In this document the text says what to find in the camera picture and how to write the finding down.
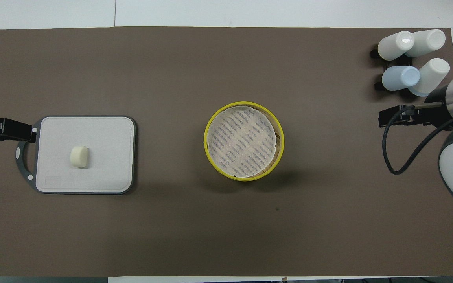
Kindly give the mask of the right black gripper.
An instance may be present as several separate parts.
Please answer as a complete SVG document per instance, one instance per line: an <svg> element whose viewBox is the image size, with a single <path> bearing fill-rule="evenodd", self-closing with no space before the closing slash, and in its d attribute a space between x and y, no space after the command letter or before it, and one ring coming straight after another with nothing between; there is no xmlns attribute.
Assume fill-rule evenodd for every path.
<svg viewBox="0 0 453 283"><path fill-rule="evenodd" d="M388 122L393 119L392 125L403 124L407 122L408 125L422 124L433 125L440 127L442 124L449 120L449 111L446 106L446 92L448 86L443 86L432 91L423 103L415 104L414 110L410 110L410 121L408 122L408 115L404 112L407 105L397 105L379 111L379 128L384 128Z"/></svg>

